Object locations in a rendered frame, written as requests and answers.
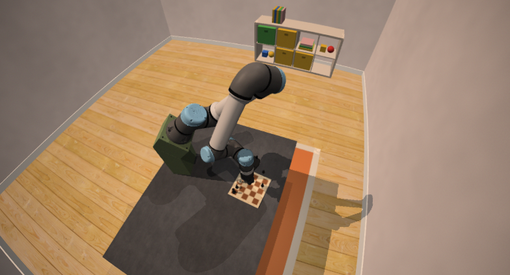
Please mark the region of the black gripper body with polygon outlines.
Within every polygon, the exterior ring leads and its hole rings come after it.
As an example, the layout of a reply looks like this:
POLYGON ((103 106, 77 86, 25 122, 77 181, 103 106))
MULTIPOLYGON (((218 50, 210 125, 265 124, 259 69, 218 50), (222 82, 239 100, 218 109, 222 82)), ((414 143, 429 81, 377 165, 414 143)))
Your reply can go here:
POLYGON ((246 182, 248 185, 251 185, 254 182, 254 171, 260 165, 260 159, 258 156, 254 156, 254 167, 250 172, 243 172, 240 170, 241 179, 246 182))

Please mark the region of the brown and cream chessboard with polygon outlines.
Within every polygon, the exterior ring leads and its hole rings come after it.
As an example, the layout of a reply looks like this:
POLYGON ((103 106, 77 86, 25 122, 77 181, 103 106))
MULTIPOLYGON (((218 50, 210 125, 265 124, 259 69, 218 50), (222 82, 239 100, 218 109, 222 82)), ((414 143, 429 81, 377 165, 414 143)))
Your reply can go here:
POLYGON ((232 188, 229 191, 229 195, 237 198, 249 205, 252 205, 256 208, 259 207, 263 196, 271 182, 271 179, 261 176, 254 172, 254 182, 251 185, 246 184, 242 179, 242 183, 238 183, 238 179, 241 178, 240 173, 234 182, 232 188), (264 184, 264 187, 261 187, 261 184, 264 184), (238 189, 235 186, 238 184, 238 189), (232 193, 232 189, 235 189, 236 193, 232 193))

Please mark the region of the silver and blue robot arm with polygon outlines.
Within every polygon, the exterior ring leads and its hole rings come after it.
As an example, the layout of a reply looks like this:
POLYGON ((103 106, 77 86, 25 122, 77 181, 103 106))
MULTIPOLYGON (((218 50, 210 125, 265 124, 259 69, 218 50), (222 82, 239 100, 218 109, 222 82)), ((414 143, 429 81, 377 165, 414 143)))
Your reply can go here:
POLYGON ((251 62, 244 66, 232 80, 229 95, 208 107, 192 103, 170 121, 167 137, 175 144, 187 143, 197 129, 215 127, 208 146, 201 149, 205 163, 232 157, 243 172, 254 167, 253 153, 231 137, 245 105, 270 94, 280 93, 286 84, 285 73, 276 66, 251 62), (261 93, 257 93, 261 92, 261 93))

